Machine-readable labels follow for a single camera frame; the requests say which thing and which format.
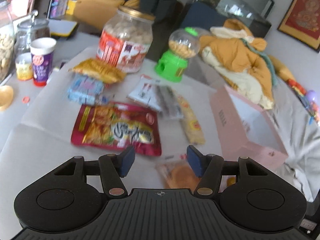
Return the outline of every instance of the blue snack package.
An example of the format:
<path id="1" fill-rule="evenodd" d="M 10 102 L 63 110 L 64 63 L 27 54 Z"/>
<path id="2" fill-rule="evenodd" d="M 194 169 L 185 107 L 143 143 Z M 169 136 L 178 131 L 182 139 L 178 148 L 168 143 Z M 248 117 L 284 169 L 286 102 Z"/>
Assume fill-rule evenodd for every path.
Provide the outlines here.
<path id="1" fill-rule="evenodd" d="M 88 76 L 76 74 L 71 86 L 68 89 L 68 98 L 80 104 L 95 104 L 95 99 L 104 88 L 103 82 Z"/>

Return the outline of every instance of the table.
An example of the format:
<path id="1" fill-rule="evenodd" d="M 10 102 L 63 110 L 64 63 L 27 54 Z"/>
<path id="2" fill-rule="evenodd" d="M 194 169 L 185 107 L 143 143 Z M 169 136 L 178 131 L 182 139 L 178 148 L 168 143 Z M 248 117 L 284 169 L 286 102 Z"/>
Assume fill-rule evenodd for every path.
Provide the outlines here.
<path id="1" fill-rule="evenodd" d="M 76 33 L 73 38 L 68 40 L 58 40 L 55 49 L 53 64 L 59 64 L 61 60 L 71 59 L 87 46 L 95 45 L 99 41 L 96 36 L 85 33 Z M 51 79 L 55 78 L 56 72 L 52 73 Z M 14 98 L 11 106 L 4 112 L 0 112 L 0 152 L 9 136 L 10 131 L 19 124 L 26 110 L 32 105 L 38 94 L 42 91 L 42 87 L 36 87 L 32 80 L 19 81 L 14 73 L 7 81 L 14 90 Z M 22 103 L 22 99 L 28 96 L 30 102 Z"/>
<path id="2" fill-rule="evenodd" d="M 82 155 L 85 160 L 97 160 L 101 155 L 110 153 L 93 147 L 75 147 L 70 143 L 80 105 L 67 99 L 67 89 L 73 77 L 68 69 L 86 58 L 94 57 L 96 49 L 96 46 L 87 48 L 70 60 L 42 89 L 20 124 L 9 135 L 0 154 L 0 185 L 5 188 L 0 191 L 1 240 L 11 239 L 21 230 L 13 202 L 23 188 L 75 155 Z M 128 102 L 126 96 L 138 84 L 142 73 L 159 78 L 153 70 L 154 66 L 154 62 L 145 60 L 140 72 L 128 75 L 124 83 L 113 85 L 109 92 L 115 93 L 116 101 Z M 221 155 L 208 98 L 208 93 L 215 90 L 186 76 L 178 84 L 162 79 L 160 82 L 170 84 L 184 96 L 197 115 L 206 138 L 206 144 L 198 149 L 203 154 Z M 179 121 L 159 120 L 159 132 L 163 154 L 161 157 L 136 155 L 128 176 L 123 179 L 129 192 L 132 188 L 162 188 L 163 182 L 155 165 L 166 158 L 176 160 L 185 154 L 189 143 Z M 90 177 L 88 183 L 102 191 L 100 178 Z"/>

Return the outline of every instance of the red snack bag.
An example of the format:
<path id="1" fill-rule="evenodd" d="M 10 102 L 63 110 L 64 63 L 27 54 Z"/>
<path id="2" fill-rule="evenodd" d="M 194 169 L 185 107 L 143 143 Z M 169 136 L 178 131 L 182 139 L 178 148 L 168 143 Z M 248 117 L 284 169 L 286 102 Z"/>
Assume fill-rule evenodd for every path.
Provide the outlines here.
<path id="1" fill-rule="evenodd" d="M 82 105 L 71 135 L 74 145 L 123 150 L 133 145 L 136 153 L 161 155 L 156 112 L 124 103 Z"/>

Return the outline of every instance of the framed picture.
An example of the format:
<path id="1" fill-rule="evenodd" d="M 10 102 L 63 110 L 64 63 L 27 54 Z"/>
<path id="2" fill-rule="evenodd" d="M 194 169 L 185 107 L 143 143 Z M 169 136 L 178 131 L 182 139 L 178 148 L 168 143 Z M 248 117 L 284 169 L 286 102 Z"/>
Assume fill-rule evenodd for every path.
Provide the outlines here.
<path id="1" fill-rule="evenodd" d="M 278 30 L 320 52 L 320 0 L 293 0 Z"/>

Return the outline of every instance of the blue gripper pad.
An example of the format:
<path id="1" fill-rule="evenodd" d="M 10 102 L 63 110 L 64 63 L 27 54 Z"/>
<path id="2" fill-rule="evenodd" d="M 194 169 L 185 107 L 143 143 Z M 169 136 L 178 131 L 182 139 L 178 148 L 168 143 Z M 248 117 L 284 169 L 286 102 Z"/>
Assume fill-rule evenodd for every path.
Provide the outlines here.
<path id="1" fill-rule="evenodd" d="M 122 153 L 120 153 L 120 157 L 122 158 L 121 166 L 118 170 L 118 174 L 121 178 L 127 176 L 133 162 L 135 159 L 135 151 L 133 147 L 125 149 Z"/>
<path id="2" fill-rule="evenodd" d="M 193 172 L 197 177 L 202 177 L 205 169 L 201 162 L 201 157 L 204 157 L 201 152 L 199 152 L 195 147 L 188 146 L 187 148 L 187 160 L 191 166 Z"/>

